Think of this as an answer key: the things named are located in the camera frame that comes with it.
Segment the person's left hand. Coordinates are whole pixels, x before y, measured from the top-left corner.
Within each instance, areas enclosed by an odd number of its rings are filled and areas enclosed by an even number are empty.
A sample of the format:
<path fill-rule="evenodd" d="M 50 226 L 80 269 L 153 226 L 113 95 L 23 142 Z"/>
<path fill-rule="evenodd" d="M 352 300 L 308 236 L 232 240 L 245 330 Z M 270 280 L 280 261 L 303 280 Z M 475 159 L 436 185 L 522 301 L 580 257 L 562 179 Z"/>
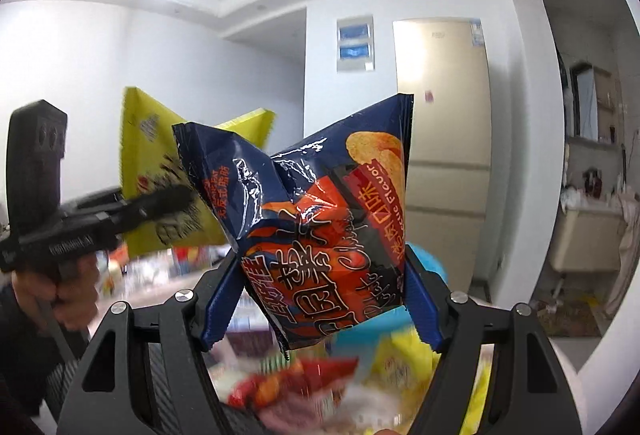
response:
<path fill-rule="evenodd" d="M 46 276 L 31 271 L 17 271 L 11 277 L 11 285 L 17 304 L 26 316 L 41 330 L 47 330 L 47 322 L 38 301 L 53 303 L 54 319 L 68 331 L 80 331 L 88 327 L 96 317 L 96 283 L 100 278 L 96 255 L 90 254 L 76 262 L 77 276 L 64 282 L 53 283 Z"/>

